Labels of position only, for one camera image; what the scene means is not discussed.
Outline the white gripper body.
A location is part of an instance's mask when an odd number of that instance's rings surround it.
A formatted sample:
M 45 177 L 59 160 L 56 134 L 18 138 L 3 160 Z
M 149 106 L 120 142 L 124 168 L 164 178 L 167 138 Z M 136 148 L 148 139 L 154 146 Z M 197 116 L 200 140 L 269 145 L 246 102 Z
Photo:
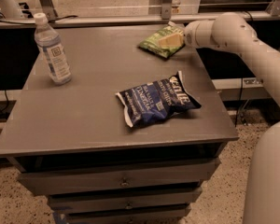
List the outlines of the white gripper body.
M 185 44 L 196 49 L 213 48 L 216 44 L 212 37 L 212 26 L 210 20 L 190 22 L 184 29 Z

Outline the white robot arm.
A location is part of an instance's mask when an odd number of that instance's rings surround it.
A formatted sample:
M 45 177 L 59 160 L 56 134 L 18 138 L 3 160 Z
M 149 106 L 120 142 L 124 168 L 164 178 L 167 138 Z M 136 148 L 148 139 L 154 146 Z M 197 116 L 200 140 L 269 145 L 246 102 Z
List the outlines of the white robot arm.
M 238 55 L 280 107 L 280 52 L 233 12 L 182 28 L 185 42 Z M 280 121 L 259 139 L 249 167 L 243 224 L 280 224 Z

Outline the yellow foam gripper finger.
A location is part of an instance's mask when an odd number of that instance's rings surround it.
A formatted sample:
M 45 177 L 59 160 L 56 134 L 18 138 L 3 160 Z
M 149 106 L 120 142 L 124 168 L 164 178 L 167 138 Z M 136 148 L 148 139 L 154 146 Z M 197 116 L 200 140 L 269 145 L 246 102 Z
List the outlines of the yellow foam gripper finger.
M 167 35 L 159 40 L 159 46 L 163 49 L 178 48 L 184 45 L 181 34 Z

